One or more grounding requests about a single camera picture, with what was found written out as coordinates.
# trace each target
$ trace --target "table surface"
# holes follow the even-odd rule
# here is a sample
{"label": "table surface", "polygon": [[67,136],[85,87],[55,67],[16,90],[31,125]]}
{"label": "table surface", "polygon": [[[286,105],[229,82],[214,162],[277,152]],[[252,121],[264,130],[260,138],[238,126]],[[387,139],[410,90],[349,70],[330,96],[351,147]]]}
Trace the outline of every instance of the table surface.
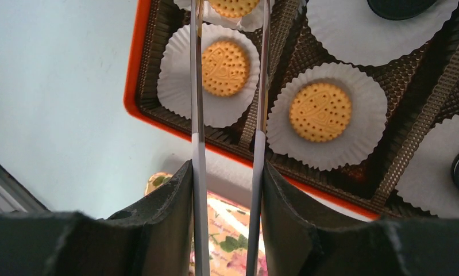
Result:
{"label": "table surface", "polygon": [[[123,107],[136,6],[0,0],[0,164],[50,210],[107,217],[191,158],[189,142]],[[206,156],[209,189],[249,206],[251,168]]]}

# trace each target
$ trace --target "round yellow cookie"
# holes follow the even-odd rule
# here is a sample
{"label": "round yellow cookie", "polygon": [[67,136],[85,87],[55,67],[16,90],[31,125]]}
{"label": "round yellow cookie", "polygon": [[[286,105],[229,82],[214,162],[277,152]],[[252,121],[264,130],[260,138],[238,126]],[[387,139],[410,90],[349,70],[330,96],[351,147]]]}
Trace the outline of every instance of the round yellow cookie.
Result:
{"label": "round yellow cookie", "polygon": [[209,4],[218,14],[229,18],[247,15],[259,2],[260,0],[209,0]]}
{"label": "round yellow cookie", "polygon": [[297,93],[290,106],[290,123],[304,139],[326,142],[338,137],[349,124],[352,104],[342,89],[315,83]]}
{"label": "round yellow cookie", "polygon": [[202,86],[212,95],[238,93],[249,76],[249,60],[236,43],[218,41],[202,53]]}

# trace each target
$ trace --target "cookie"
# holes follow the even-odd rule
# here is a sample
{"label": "cookie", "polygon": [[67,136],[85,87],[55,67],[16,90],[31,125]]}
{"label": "cookie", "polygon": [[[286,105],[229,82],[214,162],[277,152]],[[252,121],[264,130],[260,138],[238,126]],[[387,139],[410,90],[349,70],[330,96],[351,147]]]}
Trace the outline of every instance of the cookie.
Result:
{"label": "cookie", "polygon": [[212,95],[238,93],[249,76],[249,60],[236,43],[218,41],[202,53],[202,86]]}
{"label": "cookie", "polygon": [[239,18],[250,13],[260,0],[209,0],[209,4],[220,15]]}
{"label": "cookie", "polygon": [[326,142],[348,126],[351,110],[351,101],[342,89],[329,83],[315,83],[297,93],[289,117],[299,136],[312,142]]}

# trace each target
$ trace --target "tray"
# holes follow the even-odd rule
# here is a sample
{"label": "tray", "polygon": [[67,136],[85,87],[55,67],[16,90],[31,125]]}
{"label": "tray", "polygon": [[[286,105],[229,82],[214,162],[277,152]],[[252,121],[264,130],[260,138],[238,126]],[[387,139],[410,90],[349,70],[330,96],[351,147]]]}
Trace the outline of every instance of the tray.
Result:
{"label": "tray", "polygon": [[[305,7],[298,13],[299,2],[276,0],[273,7],[268,110],[281,88],[299,73],[324,62],[340,62],[312,35]],[[132,116],[187,140],[190,120],[160,105],[156,83],[168,39],[189,23],[189,16],[172,0],[139,1],[124,98]],[[260,51],[261,29],[244,34]],[[404,203],[394,187],[427,131],[436,122],[459,114],[458,46],[459,6],[442,30],[411,54],[379,67],[357,66],[380,84],[388,99],[384,136],[361,164],[319,171],[288,156],[274,154],[268,147],[266,158],[299,188],[359,213],[430,216]],[[226,128],[205,127],[207,147],[251,166],[256,99],[257,95],[235,124]]]}

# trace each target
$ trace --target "white paper liner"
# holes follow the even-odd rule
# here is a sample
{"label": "white paper liner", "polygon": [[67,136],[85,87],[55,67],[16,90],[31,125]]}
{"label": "white paper liner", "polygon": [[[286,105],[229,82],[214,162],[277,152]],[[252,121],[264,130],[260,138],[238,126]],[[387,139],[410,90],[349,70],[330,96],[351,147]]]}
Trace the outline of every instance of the white paper liner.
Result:
{"label": "white paper liner", "polygon": [[[336,139],[313,143],[301,138],[288,118],[289,108],[301,88],[327,82],[343,89],[352,102],[349,125]],[[269,147],[320,170],[359,164],[373,152],[385,130],[387,97],[380,85],[348,64],[323,64],[307,69],[288,83],[268,115]]]}
{"label": "white paper liner", "polygon": [[[223,128],[234,124],[251,104],[260,74],[260,56],[244,34],[217,25],[202,24],[201,49],[216,41],[232,41],[243,48],[250,62],[245,86],[231,97],[217,97],[203,89],[204,124]],[[190,26],[186,25],[168,40],[160,64],[157,95],[161,105],[176,114],[191,118]]]}
{"label": "white paper liner", "polygon": [[[191,0],[174,0],[173,2],[181,9],[190,10]],[[241,18],[227,18],[218,14],[208,1],[204,1],[202,18],[206,22],[230,29],[254,32],[256,29],[260,29],[263,26],[263,4],[263,1],[260,1],[249,14]],[[275,0],[270,0],[270,13],[273,4],[275,4]]]}
{"label": "white paper liner", "polygon": [[404,201],[445,219],[459,219],[459,189],[451,165],[459,154],[459,116],[433,128],[420,143],[396,189]]}
{"label": "white paper liner", "polygon": [[451,18],[459,0],[439,0],[424,13],[393,21],[377,16],[366,0],[309,0],[312,34],[338,60],[379,66],[420,48]]}

